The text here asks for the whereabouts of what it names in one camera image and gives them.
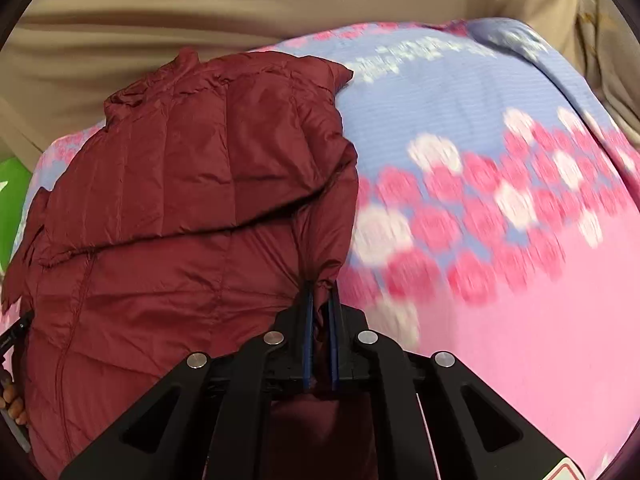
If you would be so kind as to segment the person's left hand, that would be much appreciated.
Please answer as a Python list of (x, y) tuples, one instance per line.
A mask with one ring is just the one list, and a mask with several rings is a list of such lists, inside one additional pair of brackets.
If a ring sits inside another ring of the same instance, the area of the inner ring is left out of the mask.
[(26, 426), (28, 424), (28, 415), (25, 410), (23, 399), (18, 394), (11, 375), (3, 374), (1, 376), (1, 408), (6, 410), (9, 418), (18, 426)]

